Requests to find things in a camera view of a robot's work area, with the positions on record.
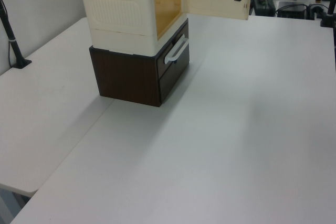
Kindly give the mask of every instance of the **desk surface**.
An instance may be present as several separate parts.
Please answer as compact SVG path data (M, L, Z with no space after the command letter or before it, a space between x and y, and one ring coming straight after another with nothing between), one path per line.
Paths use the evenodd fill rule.
M0 188L32 196L110 105L91 45L82 19L0 76Z
M189 19L190 66L168 100L115 100L13 224L334 224L332 30Z

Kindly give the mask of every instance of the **dark brown drawer unit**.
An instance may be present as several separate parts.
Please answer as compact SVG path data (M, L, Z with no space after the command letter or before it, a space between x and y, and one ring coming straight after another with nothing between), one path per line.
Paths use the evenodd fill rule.
M90 47L100 95L159 107L189 64L189 45L177 60L164 62L183 36L189 37L188 20L154 57Z

